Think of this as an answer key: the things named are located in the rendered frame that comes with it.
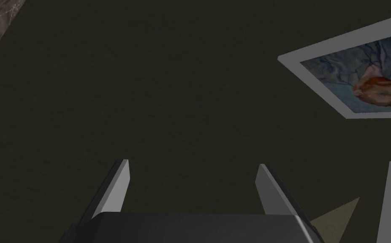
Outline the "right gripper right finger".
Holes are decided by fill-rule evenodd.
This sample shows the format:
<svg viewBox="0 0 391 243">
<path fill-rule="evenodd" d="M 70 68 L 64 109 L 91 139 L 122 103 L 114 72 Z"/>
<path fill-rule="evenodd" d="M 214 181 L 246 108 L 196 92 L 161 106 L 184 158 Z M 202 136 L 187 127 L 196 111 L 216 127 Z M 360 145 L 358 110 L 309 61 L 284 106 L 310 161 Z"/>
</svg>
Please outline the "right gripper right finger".
<svg viewBox="0 0 391 243">
<path fill-rule="evenodd" d="M 299 216 L 304 223 L 311 224 L 291 193 L 282 183 L 282 180 L 270 166 L 265 164 L 259 165 L 255 186 L 265 214 Z"/>
</svg>

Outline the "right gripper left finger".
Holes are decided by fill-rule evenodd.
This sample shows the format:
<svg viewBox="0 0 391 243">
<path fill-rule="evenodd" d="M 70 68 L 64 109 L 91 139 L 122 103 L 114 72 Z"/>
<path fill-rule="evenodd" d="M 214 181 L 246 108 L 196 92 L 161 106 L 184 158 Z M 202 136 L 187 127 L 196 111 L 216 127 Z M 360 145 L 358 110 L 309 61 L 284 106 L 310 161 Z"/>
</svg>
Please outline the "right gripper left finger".
<svg viewBox="0 0 391 243">
<path fill-rule="evenodd" d="M 78 225 L 84 225 L 102 212 L 120 212 L 129 182 L 129 160 L 117 160 L 95 193 Z"/>
</svg>

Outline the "white framed blue picture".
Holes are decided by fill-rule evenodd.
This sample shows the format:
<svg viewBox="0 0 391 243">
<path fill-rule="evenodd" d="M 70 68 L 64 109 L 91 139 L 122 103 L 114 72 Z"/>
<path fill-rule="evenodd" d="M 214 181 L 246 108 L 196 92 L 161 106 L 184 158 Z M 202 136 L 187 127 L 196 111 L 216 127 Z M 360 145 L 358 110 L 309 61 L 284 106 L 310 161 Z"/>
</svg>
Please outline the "white framed blue picture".
<svg viewBox="0 0 391 243">
<path fill-rule="evenodd" d="M 278 60 L 344 118 L 391 118 L 391 18 Z"/>
</svg>

